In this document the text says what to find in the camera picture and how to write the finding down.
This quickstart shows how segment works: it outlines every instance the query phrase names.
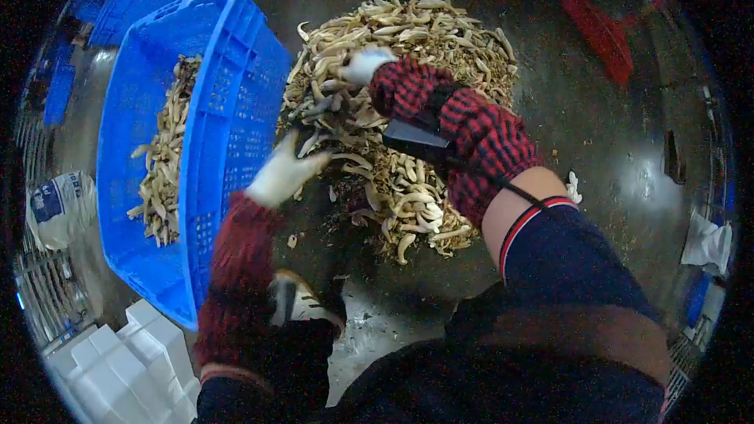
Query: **shoe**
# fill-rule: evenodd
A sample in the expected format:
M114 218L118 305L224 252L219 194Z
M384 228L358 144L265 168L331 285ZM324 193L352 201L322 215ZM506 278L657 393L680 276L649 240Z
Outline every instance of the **shoe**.
M344 308L342 315L327 308L311 285L298 274L290 270L278 270L270 282L268 291L275 302L275 314L270 324L282 326L288 321L326 319L339 329L336 339L345 331Z

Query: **plastic bag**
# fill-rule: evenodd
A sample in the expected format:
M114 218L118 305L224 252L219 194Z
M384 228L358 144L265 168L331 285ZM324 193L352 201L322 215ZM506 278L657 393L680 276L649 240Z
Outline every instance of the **plastic bag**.
M83 172L58 175L26 192L26 224L37 249L65 249L97 216L97 188Z
M701 266L714 263L719 268L716 274L723 276L728 267L732 239L733 230L729 223L719 227L694 211L681 263Z

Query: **wet floor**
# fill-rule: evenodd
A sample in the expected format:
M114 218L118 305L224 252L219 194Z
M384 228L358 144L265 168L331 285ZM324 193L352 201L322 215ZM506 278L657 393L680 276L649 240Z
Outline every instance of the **wet floor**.
M254 0L292 55L300 50L299 22L309 27L347 13L362 0ZM579 177L581 209L606 234L672 333L680 324L688 271L679 266L692 207L706 199L710 150L706 114L697 88L709 77L676 22L647 11L650 0L592 0L609 17L638 19L626 30L633 57L629 84L613 83L559 0L452 0L483 26L501 27L519 60L514 110L546 165ZM94 175L102 99L112 70L111 52L77 51L76 85L66 121L54 141L56 170ZM686 163L683 186L664 174L664 138L673 130ZM331 359L334 404L345 386L375 358L414 340L440 336L455 302L498 277L482 241L442 259L428 248L406 266L374 254L373 228L342 221L342 207L327 196L340 173L308 184L303 200L284 207L287 224L275 242L275 266L296 270L316 287L334 274L350 274L344 296L349 321ZM295 249L288 235L299 234ZM71 247L94 308L118 321L135 297L109 272L90 229ZM187 333L189 341L192 334Z

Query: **pile of mushrooms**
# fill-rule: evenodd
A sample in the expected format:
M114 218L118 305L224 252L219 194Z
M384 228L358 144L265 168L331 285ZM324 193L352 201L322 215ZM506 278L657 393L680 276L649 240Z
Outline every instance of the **pile of mushrooms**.
M337 145L342 152L333 158L344 159L344 174L363 179L369 205L349 213L351 222L379 226L382 252L394 252L400 264L407 263L406 250L417 236L449 258L477 231L450 205L431 165L382 144L388 120L372 107L368 88L346 82L340 71L349 51L389 46L397 55L449 69L457 81L511 111L518 70L513 48L500 28L489 31L479 23L450 0L370 0L314 31L304 30L308 22L297 26L303 50L288 75L278 130L294 121L315 127L298 157ZM301 191L294 195L300 197Z
M178 240L178 177L183 152L183 135L186 117L196 78L201 66L201 55L178 55L173 69L176 79L165 92L165 106L157 114L157 134L151 144L140 144L131 158L144 156L146 176L139 184L142 203L128 210L128 218L143 217L144 237L155 237L157 247Z

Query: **red plaid arm sleeve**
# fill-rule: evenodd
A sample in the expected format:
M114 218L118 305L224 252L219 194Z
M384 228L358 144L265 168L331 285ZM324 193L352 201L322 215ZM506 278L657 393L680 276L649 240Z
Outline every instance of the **red plaid arm sleeve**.
M456 90L439 110L427 103L438 86L453 84L450 71L419 65L415 59L380 66L372 78L370 94L375 109L385 117L413 121L437 121L437 130L452 141L459 159L476 170L451 171L448 176L450 202L474 225L499 192L495 180L510 180L541 159L526 135L521 118L487 101L475 90Z
M260 370L273 313L267 287L273 278L276 214L237 192L215 240L210 287L198 314L194 353L200 365L218 363Z

